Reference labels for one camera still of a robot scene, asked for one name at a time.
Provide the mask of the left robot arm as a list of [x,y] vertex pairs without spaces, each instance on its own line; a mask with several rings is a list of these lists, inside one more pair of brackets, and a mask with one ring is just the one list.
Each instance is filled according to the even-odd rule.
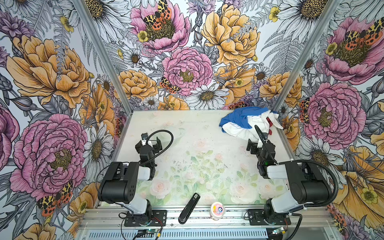
[[153,219],[149,200],[136,194],[138,181],[151,181],[156,173],[153,159],[163,149],[159,139],[140,141],[135,146],[140,155],[138,162],[113,162],[107,169],[98,189],[98,199],[117,204],[127,210],[129,225],[147,226]]

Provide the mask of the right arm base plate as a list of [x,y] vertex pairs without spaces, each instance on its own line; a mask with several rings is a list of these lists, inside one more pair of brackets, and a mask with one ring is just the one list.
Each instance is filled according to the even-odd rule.
[[285,214],[276,214],[272,212],[271,214],[266,213],[261,209],[250,209],[247,210],[244,218],[249,221],[251,226],[289,226],[291,225],[291,220],[288,215]]

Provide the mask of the black handheld scanner device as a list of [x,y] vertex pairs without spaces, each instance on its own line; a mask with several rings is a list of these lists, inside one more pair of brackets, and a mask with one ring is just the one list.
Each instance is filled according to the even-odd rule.
[[190,217],[191,213],[193,212],[194,208],[196,207],[197,203],[199,202],[201,196],[198,193],[194,193],[187,205],[182,210],[181,214],[179,215],[178,222],[181,225],[184,225],[188,218]]

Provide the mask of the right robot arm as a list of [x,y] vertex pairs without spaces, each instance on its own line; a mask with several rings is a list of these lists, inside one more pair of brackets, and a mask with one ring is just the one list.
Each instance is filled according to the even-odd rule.
[[338,191],[325,180],[321,170],[329,169],[310,160],[277,162],[275,145],[264,141],[262,147],[248,141],[247,151],[258,158],[258,170],[266,180],[282,180],[286,192],[268,199],[262,209],[247,211],[252,226],[290,225],[295,212],[331,203]]

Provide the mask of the blue cloth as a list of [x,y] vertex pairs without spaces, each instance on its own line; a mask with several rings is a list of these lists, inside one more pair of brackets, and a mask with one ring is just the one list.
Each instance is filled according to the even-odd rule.
[[222,128],[222,132],[225,133],[224,125],[227,123],[234,123],[240,126],[243,129],[251,129],[251,125],[248,123],[249,116],[259,116],[264,112],[267,112],[268,108],[260,107],[243,107],[237,108],[233,112],[229,113],[223,117],[219,123],[219,126]]

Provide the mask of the small round pink container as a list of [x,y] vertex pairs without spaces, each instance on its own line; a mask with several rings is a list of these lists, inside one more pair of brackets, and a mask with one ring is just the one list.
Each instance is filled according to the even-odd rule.
[[210,207],[210,217],[214,221],[218,221],[223,218],[226,209],[220,202],[214,202]]

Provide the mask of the aluminium front rail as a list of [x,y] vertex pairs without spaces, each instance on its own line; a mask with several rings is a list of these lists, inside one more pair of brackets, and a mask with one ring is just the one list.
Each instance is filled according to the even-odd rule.
[[[244,219],[247,210],[258,209],[261,206],[240,205],[226,206],[224,217],[218,221],[211,218],[210,206],[197,206],[191,213],[187,222],[181,225],[178,221],[179,215],[183,210],[183,206],[171,208],[158,207],[157,210],[167,211],[166,228],[181,229],[181,228],[250,228],[248,220]],[[116,230],[122,224],[122,219],[119,214],[123,208],[118,207],[100,207],[97,209],[88,210],[80,225],[81,230],[99,229],[99,230]],[[334,222],[326,207],[313,208],[299,211],[303,215],[301,227],[332,227]]]

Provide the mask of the white vented strip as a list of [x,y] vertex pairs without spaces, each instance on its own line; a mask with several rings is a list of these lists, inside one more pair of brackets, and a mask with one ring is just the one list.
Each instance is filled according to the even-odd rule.
[[[83,240],[133,240],[134,230],[90,230]],[[160,240],[266,240],[265,228],[255,229],[165,229]]]

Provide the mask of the dark red cloth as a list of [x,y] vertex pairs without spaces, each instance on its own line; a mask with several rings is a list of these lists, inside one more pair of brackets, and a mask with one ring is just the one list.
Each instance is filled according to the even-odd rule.
[[272,130],[271,130],[271,127],[273,126],[273,122],[271,121],[271,119],[269,117],[266,118],[268,124],[269,124],[269,135],[272,135]]

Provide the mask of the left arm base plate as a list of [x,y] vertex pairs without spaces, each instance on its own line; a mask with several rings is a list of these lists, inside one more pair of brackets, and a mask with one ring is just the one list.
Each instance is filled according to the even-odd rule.
[[166,210],[152,210],[143,215],[128,215],[124,227],[164,227],[167,222]]

